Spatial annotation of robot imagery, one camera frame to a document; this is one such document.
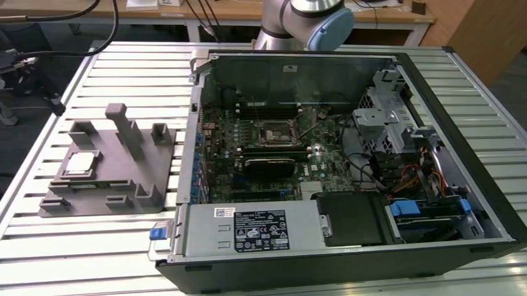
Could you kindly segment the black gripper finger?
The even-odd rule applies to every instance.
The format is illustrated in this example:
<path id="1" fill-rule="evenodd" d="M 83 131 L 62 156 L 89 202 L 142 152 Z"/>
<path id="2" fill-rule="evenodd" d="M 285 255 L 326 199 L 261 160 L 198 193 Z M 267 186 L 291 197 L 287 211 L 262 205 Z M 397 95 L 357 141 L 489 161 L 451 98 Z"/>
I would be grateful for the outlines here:
<path id="1" fill-rule="evenodd" d="M 41 91 L 43 99 L 47 101 L 51 111 L 57 116 L 62 116 L 66 112 L 66 106 L 62 103 L 62 91 L 55 84 L 50 75 L 50 69 L 46 62 L 39 61 L 41 68 Z"/>

